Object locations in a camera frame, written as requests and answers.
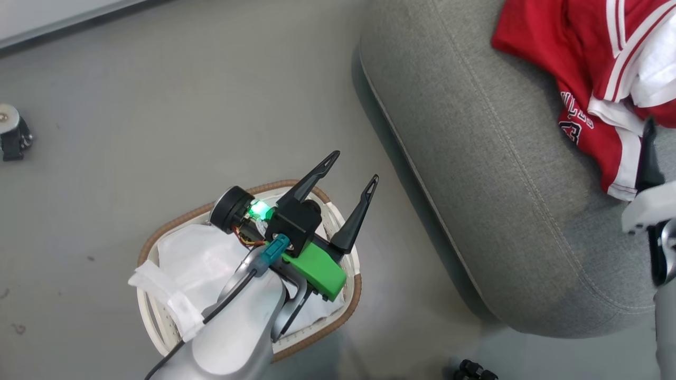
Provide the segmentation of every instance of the gray floor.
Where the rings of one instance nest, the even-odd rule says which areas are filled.
[[[381,175],[362,301],[266,379],[440,379],[451,356],[501,379],[657,379],[650,325],[565,341],[485,316],[355,70],[367,8],[177,0],[0,52],[0,100],[37,136],[0,164],[0,378],[142,377],[160,356],[126,280],[145,239],[340,149],[321,182],[340,208]]]

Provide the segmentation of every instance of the teal connector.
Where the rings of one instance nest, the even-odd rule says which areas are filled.
[[[272,263],[276,262],[287,250],[291,241],[284,234],[279,234],[272,243],[265,247],[265,250],[249,265],[249,272],[255,270],[256,277],[261,277],[270,268]]]

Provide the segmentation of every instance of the black cable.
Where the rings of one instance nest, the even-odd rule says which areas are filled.
[[[214,311],[209,313],[209,315],[207,315],[206,318],[204,318],[202,320],[202,323],[206,325],[210,320],[214,319],[214,317],[219,312],[221,312],[221,310],[223,310],[226,306],[228,306],[228,304],[235,297],[237,297],[237,295],[242,291],[242,289],[244,289],[245,286],[247,286],[247,284],[249,284],[249,282],[251,281],[251,279],[255,275],[256,275],[256,270],[252,270],[251,272],[249,272],[247,274],[247,276],[244,277],[244,279],[239,283],[239,285],[236,288],[234,288],[233,291],[230,292],[230,294],[228,294],[228,296],[225,298],[225,300],[223,300],[223,302],[221,302],[220,305],[218,305],[218,307],[216,309],[214,309]],[[146,375],[145,380],[150,380],[150,378],[153,377],[153,375],[156,372],[158,372],[160,370],[160,368],[162,368],[162,366],[164,366],[169,361],[169,359],[171,359],[171,357],[174,356],[178,352],[178,350],[180,350],[181,347],[183,347],[184,344],[185,344],[185,342],[183,340],[176,343],[174,348],[172,348],[171,351],[169,351],[167,356],[163,357],[162,360],[160,360],[159,363],[155,364],[153,369],[151,369],[150,372],[148,372],[148,375]]]

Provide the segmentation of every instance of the caster wheel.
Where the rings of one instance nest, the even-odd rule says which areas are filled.
[[[0,103],[0,149],[3,161],[23,160],[23,151],[33,144],[33,135],[19,111]]]

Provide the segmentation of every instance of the green led light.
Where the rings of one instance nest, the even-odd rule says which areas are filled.
[[[269,211],[270,206],[263,201],[257,201],[249,208],[249,215],[254,219],[266,219]]]

